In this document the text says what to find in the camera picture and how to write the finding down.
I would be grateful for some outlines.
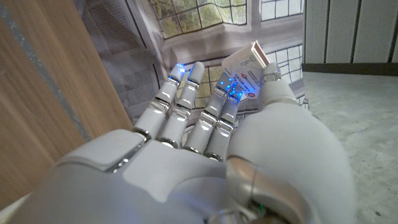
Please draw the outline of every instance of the window pane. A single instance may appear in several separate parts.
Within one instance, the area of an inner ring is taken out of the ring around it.
[[[197,9],[179,14],[178,18],[180,19],[182,32],[190,32],[201,28]]]
[[[199,11],[203,28],[222,22],[217,7],[213,4],[202,6],[199,8]]]
[[[280,50],[280,51],[276,52],[276,61],[277,61],[277,63],[287,61],[287,51]]]
[[[196,0],[174,0],[174,7],[176,12],[182,12],[187,9],[192,9],[197,6]]]
[[[178,24],[177,17],[169,17],[166,19],[162,19],[160,21],[160,24],[163,28],[163,37],[164,38],[169,38],[178,34],[181,34],[181,29]]]
[[[198,1],[198,6],[201,6],[206,3],[214,3],[214,0],[197,0]]]
[[[197,98],[195,99],[195,107],[196,108],[204,108],[209,101],[209,98]]]
[[[221,18],[223,18],[223,22],[232,23],[231,9],[229,7],[219,7],[218,10],[221,14]]]
[[[229,6],[229,0],[215,0],[217,6]]]
[[[301,0],[301,13],[303,13],[303,11],[304,11],[304,1],[305,0]]]
[[[289,55],[289,60],[300,57],[299,47],[291,47],[287,49],[287,53]]]
[[[218,81],[220,78],[221,74],[224,72],[223,67],[221,66],[215,66],[215,67],[210,67],[210,81]]]
[[[231,0],[231,4],[233,6],[237,6],[237,5],[240,5],[240,4],[246,4],[246,0]]]
[[[275,2],[262,3],[261,20],[275,19]]]
[[[279,68],[280,68],[280,74],[281,75],[289,74],[289,65],[280,66]]]
[[[174,14],[172,0],[155,0],[154,7],[158,18]]]
[[[294,71],[290,73],[290,79],[292,82],[300,79],[300,70]]]
[[[287,16],[288,3],[289,3],[288,0],[281,0],[276,2],[276,10],[275,10],[276,17]]]
[[[216,88],[218,82],[211,82],[210,83],[210,88],[211,88],[211,92],[213,92],[213,90]]]
[[[203,74],[203,78],[201,79],[201,83],[209,82],[209,68],[205,68],[205,74]]]
[[[246,6],[232,7],[232,18],[234,24],[246,23]]]
[[[274,63],[276,63],[276,56],[275,56],[275,53],[267,54],[267,58],[268,58],[269,62],[274,62]]]
[[[210,84],[202,83],[198,88],[197,97],[209,97],[210,95]]]
[[[289,0],[289,15],[300,14],[301,0]]]
[[[289,61],[289,68],[290,71],[298,70],[300,69],[300,59],[294,59]]]

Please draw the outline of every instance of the wall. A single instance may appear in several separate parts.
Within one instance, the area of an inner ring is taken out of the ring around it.
[[[307,0],[305,63],[397,63],[396,0]]]

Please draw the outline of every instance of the robot finger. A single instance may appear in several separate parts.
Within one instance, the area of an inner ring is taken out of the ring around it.
[[[207,148],[203,153],[204,156],[220,162],[224,161],[242,94],[242,90],[239,87],[233,87],[221,110],[216,127],[210,136]]]
[[[201,112],[198,122],[193,127],[183,147],[184,149],[203,154],[210,135],[217,125],[221,109],[227,97],[232,92],[232,82],[233,79],[225,73],[220,76],[215,90],[211,94],[205,109]]]
[[[187,127],[193,103],[195,102],[195,97],[204,73],[205,66],[201,62],[195,62],[181,96],[158,138],[160,142],[176,149],[181,148],[182,135]]]
[[[147,139],[156,138],[162,126],[166,112],[169,110],[177,92],[185,69],[183,65],[176,64],[172,69],[169,78],[163,83],[162,88],[150,102],[148,108],[138,119],[133,131],[144,135]]]

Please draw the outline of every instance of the metal grille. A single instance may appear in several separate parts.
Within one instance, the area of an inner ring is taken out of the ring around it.
[[[128,106],[151,100],[155,96],[151,82],[148,82],[150,70],[145,69],[123,77],[126,84]]]
[[[330,1],[326,63],[350,63],[358,0]]]
[[[324,63],[328,1],[307,0],[305,63]]]
[[[90,0],[87,3],[89,12],[112,54],[139,47],[122,6],[117,1]]]
[[[397,1],[362,0],[354,63],[387,63],[397,19]]]

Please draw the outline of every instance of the robotic hand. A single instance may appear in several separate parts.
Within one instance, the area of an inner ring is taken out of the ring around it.
[[[204,66],[194,64],[173,107],[185,72],[176,65],[133,132],[66,155],[9,223],[354,223],[343,148],[278,71],[266,67],[260,112],[238,129],[242,93],[222,74],[182,146]]]

